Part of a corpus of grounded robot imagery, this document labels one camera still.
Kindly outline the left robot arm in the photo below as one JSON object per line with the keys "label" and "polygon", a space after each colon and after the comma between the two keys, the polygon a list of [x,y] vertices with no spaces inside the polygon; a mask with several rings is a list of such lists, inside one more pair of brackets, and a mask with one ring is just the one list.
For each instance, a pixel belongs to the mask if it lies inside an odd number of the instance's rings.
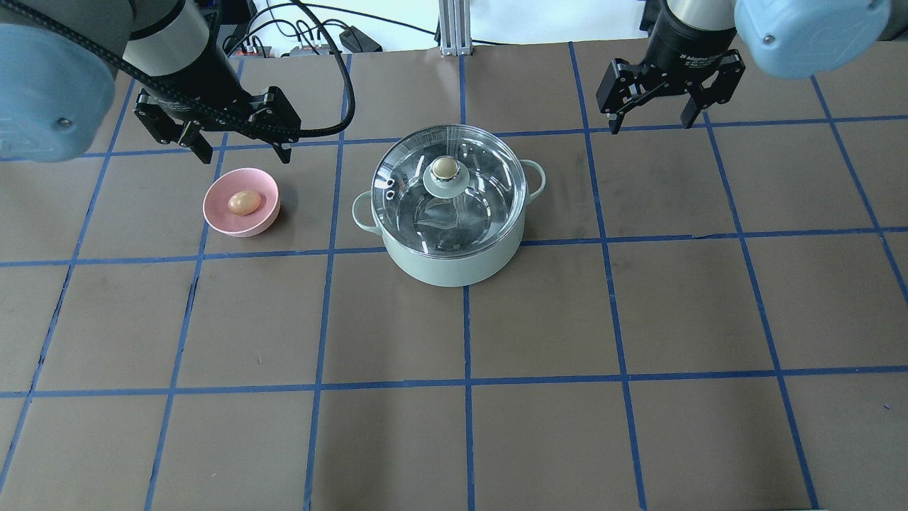
{"label": "left robot arm", "polygon": [[204,163],[208,131],[269,143],[283,162],[301,119],[285,94],[245,90],[194,1],[4,1],[2,155],[56,163],[93,145],[116,78],[142,85],[134,114],[157,143]]}

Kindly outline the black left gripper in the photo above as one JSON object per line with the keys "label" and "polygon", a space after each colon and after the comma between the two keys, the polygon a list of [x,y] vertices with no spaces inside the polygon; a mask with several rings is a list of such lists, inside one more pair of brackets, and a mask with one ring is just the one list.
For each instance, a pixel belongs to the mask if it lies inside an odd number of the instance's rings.
{"label": "black left gripper", "polygon": [[253,94],[241,86],[231,67],[203,67],[152,77],[134,71],[143,89],[133,113],[157,143],[176,143],[211,164],[213,148],[204,133],[234,132],[269,143],[282,164],[301,139],[301,117],[281,88],[272,85]]}

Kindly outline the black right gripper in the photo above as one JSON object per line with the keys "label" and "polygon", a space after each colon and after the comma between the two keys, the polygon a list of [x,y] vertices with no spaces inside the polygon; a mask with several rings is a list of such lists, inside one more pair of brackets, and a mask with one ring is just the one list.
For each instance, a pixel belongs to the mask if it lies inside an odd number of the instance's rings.
{"label": "black right gripper", "polygon": [[708,106],[732,99],[746,71],[731,46],[737,34],[733,7],[646,7],[639,28],[648,36],[642,61],[613,59],[596,93],[612,135],[628,112],[655,98],[688,96],[684,129]]}

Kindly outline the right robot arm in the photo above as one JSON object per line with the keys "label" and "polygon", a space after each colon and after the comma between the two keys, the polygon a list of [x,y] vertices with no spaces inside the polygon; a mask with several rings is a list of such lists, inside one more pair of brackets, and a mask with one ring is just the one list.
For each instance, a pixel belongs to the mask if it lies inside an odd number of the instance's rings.
{"label": "right robot arm", "polygon": [[642,61],[616,58],[596,93],[597,108],[618,133],[633,109],[687,96],[679,116],[690,128],[728,103],[746,71],[739,39],[771,77],[804,79],[843,67],[873,43],[906,36],[904,1],[646,1]]}

